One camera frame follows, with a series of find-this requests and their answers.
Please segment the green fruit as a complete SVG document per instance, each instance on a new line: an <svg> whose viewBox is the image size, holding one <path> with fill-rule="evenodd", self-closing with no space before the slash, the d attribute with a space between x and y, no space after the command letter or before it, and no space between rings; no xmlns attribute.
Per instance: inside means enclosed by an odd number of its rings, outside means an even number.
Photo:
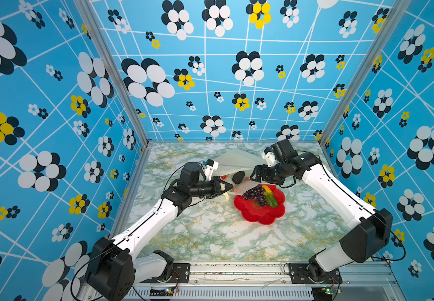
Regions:
<svg viewBox="0 0 434 301"><path fill-rule="evenodd" d="M275 198L275 195L274 195L273 191L270 189L270 187L267 185L262 185L262 188L264 189L263 195L265 197L265 201L266 201L267 205L270 206L271 208L278 207L279 202Z"/></svg>

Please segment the left aluminium corner post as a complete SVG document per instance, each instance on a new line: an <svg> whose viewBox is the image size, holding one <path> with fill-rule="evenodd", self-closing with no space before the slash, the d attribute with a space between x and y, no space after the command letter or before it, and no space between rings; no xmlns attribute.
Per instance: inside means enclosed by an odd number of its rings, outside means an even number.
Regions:
<svg viewBox="0 0 434 301"><path fill-rule="evenodd" d="M92 34L92 40L94 41L95 47L105 67L107 68L110 79L112 80L116 92L119 94L124 109L127 115L129 116L132 125L135 128L135 131L140 139L140 142L143 145L143 149L145 149L149 144L149 139L145 133L145 130L141 122L139 121L139 117L136 114L136 109L130 99L130 95L127 89L125 88L124 81L122 80L119 74L116 62L114 61L112 54L110 52L110 48L108 47L105 41L104 33L100 29L97 23L97 19L95 17L95 14L93 13L92 6L89 1L84 1L84 0L76 0L75 5L79 13L81 14L81 17L85 25L87 26L87 28L90 30L90 33Z"/></svg>

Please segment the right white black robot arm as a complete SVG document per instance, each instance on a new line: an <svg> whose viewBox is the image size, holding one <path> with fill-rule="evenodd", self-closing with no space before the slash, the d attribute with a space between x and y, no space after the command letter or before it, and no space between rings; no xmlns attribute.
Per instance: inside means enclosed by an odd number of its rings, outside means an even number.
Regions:
<svg viewBox="0 0 434 301"><path fill-rule="evenodd" d="M386 247L391 238L392 214L364 202L333 176L322 161L309 152L294 150L289 140L267 147L251 180L283 186L288 178L313 188L345 221L350 231L338 243L316 253L308 261L307 275L322 282L332 272L350 263L364 263Z"/></svg>

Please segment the red flower-shaped plate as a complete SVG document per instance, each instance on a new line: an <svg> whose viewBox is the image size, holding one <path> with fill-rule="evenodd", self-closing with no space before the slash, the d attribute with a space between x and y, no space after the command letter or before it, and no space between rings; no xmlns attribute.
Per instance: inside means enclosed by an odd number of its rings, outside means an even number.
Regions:
<svg viewBox="0 0 434 301"><path fill-rule="evenodd" d="M236 195L234 197L234 206L241 212L242 217L251 223L260 223L263 225L271 225L277 218L284 216L285 209L285 196L275 185L269 185L273 191L275 198L279 202L279 206L271 208L270 206L260 207L256 201L245 200L243 195Z"/></svg>

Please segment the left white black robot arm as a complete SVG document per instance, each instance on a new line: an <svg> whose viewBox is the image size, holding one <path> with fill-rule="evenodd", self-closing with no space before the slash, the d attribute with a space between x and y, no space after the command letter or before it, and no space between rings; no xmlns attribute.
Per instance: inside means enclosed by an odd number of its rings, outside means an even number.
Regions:
<svg viewBox="0 0 434 301"><path fill-rule="evenodd" d="M111 239L94 244L85 280L107 300L122 300L135 283L155 278L170 279L173 258L163 251L138 258L139 253L160 230L176 219L194 198L213 199L233 189L213 173L218 162L186 163L180 176L165 188L155 206L131 227Z"/></svg>

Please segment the translucent cream plastic bag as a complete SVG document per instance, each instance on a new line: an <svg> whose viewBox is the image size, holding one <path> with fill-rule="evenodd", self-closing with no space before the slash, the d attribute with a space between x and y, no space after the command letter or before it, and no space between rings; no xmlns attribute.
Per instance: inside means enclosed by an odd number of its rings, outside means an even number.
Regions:
<svg viewBox="0 0 434 301"><path fill-rule="evenodd" d="M233 185L228 194L230 196L243 195L245 192L254 188L259 182L250 179L256 166L268 166L267 162L261 157L256 156L241 149L232 149L215 159L219 163L218 169L213 173L214 176L226 176L224 180ZM237 172L244 172L244 179L237 184L233 181L233 176Z"/></svg>

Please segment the purple grape bunch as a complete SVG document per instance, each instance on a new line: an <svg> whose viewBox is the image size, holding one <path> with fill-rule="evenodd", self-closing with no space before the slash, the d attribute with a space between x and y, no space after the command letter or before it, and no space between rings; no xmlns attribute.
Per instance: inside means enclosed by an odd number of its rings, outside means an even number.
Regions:
<svg viewBox="0 0 434 301"><path fill-rule="evenodd" d="M256 201L258 206L265 207L268 205L265 193L266 190L262 187L262 185L257 185L254 188L247 190L243 194L243 198L245 200Z"/></svg>

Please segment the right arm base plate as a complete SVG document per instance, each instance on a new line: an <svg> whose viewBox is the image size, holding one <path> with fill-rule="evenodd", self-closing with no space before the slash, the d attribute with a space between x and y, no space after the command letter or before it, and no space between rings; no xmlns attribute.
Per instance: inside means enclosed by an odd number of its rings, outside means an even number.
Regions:
<svg viewBox="0 0 434 301"><path fill-rule="evenodd" d="M342 284L339 269L323 272L310 263L286 263L284 273L291 278L293 284L337 285Z"/></svg>

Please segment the aluminium front rail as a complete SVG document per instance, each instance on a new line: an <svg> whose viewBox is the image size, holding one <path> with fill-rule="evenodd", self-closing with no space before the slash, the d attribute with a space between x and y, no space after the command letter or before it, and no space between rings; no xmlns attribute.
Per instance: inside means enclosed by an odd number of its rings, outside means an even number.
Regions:
<svg viewBox="0 0 434 301"><path fill-rule="evenodd" d="M190 263L189 283L135 283L122 300L405 300L386 262L339 268L342 284L293 284L284 262ZM107 300L85 285L81 300Z"/></svg>

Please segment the aluminium corner post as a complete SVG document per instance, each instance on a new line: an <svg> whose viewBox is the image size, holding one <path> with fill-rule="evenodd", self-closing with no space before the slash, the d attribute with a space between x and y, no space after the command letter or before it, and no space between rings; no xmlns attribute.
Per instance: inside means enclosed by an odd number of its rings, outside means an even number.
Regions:
<svg viewBox="0 0 434 301"><path fill-rule="evenodd" d="M377 34L376 38L371 44L371 47L366 53L366 56L359 65L356 73L352 77L349 87L343 97L339 102L336 109L334 110L326 128L323 130L323 135L319 140L320 147L325 147L325 143L331 137L331 134L337 127L337 124L344 112L344 110L350 105L354 95L359 90L364 80L366 79L374 60L381 54L381 51L386 46L390 37L396 30L397 25L401 21L404 13L411 4L411 0L400 0L395 1L394 5L391 7L389 12L389 18L384 28Z"/></svg>
<svg viewBox="0 0 434 301"><path fill-rule="evenodd" d="M100 29L97 23L97 19L95 17L95 14L93 13L92 6L89 1L84 1L84 0L76 0L75 5L79 13L81 14L81 17L85 25L87 26L87 28L90 30L90 33L92 34L92 40L94 41L95 47L105 67L107 68L110 79L112 80L116 92L119 94L124 109L127 115L129 116L132 125L135 128L135 131L140 139L140 142L143 145L143 149L145 149L149 144L149 139L145 133L145 130L141 122L139 121L139 117L136 114L136 109L130 99L130 95L127 89L125 88L124 81L122 80L119 74L116 62L114 61L112 54L110 52L110 48L108 47L105 41L104 33Z"/></svg>

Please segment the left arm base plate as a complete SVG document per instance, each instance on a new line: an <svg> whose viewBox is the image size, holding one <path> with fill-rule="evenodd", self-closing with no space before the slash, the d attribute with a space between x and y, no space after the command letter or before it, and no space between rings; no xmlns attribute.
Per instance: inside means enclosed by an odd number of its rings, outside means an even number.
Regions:
<svg viewBox="0 0 434 301"><path fill-rule="evenodd" d="M154 277L146 279L142 283L189 283L190 271L190 263L175 263L167 278Z"/></svg>

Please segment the right aluminium corner post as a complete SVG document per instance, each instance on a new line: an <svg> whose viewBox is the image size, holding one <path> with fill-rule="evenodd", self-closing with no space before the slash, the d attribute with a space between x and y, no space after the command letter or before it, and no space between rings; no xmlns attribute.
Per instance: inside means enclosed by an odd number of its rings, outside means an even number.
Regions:
<svg viewBox="0 0 434 301"><path fill-rule="evenodd" d="M404 13L411 4L411 0L400 0L395 1L394 5L391 7L389 12L389 18L384 28L377 34L376 38L371 44L371 47L366 53L366 56L359 65L356 73L352 77L349 87L343 97L339 102L336 109L334 110L326 128L323 130L323 135L319 140L320 147L325 147L325 143L331 137L331 134L337 127L337 124L344 112L344 110L350 105L354 95L359 90L364 80L366 79L374 60L381 54L381 51L386 46L390 37L396 30L397 25L401 21Z"/></svg>

